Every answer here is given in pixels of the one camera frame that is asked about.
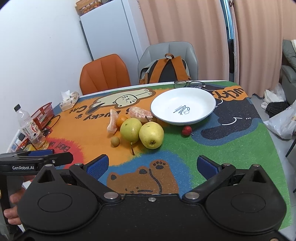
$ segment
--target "human finger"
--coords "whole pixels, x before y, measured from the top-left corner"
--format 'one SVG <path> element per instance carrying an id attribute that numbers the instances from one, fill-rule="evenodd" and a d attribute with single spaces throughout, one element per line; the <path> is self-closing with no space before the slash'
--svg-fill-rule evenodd
<path id="1" fill-rule="evenodd" d="M 4 212 L 3 212 L 4 216 L 6 218 L 17 218 L 18 217 L 18 214 L 17 214 L 17 207 L 13 207 L 13 208 L 8 208 L 8 209 L 5 209 Z"/>
<path id="2" fill-rule="evenodd" d="M 16 193 L 10 195 L 10 201 L 13 203 L 13 204 L 17 204 L 21 197 L 24 195 L 26 189 L 24 189 L 23 187 L 17 191 Z"/>
<path id="3" fill-rule="evenodd" d="M 12 225 L 21 225 L 22 222 L 20 221 L 20 218 L 9 218 L 8 222 Z"/>
<path id="4" fill-rule="evenodd" d="M 36 176 L 33 175 L 33 176 L 23 176 L 24 177 L 24 181 L 30 181 L 30 180 L 33 180 Z"/>

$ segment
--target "white wall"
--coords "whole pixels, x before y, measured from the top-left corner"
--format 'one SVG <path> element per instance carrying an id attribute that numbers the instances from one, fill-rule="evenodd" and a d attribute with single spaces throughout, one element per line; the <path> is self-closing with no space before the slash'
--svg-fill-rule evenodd
<path id="1" fill-rule="evenodd" d="M 18 103 L 33 114 L 61 101 L 61 91 L 80 91 L 82 67 L 91 61 L 77 0 L 10 0 L 0 10 L 0 153 L 19 125 Z"/>

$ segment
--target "brown bear print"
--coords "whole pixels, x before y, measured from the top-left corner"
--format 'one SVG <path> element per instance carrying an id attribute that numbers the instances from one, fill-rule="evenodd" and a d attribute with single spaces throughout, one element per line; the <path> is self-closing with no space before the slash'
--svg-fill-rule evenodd
<path id="1" fill-rule="evenodd" d="M 179 193 L 179 187 L 169 164 L 154 160 L 149 168 L 139 167 L 135 172 L 119 175 L 111 172 L 107 186 L 121 194 L 168 194 Z"/>

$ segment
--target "sofa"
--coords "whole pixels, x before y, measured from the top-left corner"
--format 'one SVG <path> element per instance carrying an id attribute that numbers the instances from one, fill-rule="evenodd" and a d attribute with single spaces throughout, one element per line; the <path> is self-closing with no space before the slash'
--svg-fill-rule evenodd
<path id="1" fill-rule="evenodd" d="M 289 104 L 296 99 L 296 52 L 290 40 L 283 40 L 281 85 Z"/>

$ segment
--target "white refrigerator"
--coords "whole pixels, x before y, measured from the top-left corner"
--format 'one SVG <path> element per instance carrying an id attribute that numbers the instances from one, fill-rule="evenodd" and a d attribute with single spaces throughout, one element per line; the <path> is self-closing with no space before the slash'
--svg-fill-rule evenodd
<path id="1" fill-rule="evenodd" d="M 92 58 L 119 55 L 131 85 L 139 84 L 138 62 L 150 44 L 137 0 L 113 0 L 80 19 Z"/>

